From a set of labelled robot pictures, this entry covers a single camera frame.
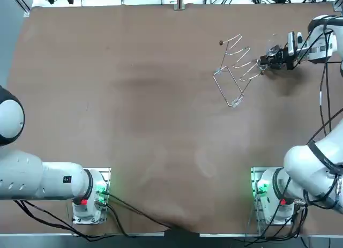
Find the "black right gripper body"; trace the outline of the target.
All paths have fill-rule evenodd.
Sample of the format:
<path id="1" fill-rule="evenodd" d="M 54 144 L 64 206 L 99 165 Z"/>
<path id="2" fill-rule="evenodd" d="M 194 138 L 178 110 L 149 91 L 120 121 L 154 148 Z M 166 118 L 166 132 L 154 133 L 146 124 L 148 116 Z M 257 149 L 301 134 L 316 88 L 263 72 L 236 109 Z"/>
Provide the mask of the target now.
<path id="1" fill-rule="evenodd" d="M 294 48 L 281 48 L 278 52 L 278 69 L 293 70 L 297 53 Z"/>

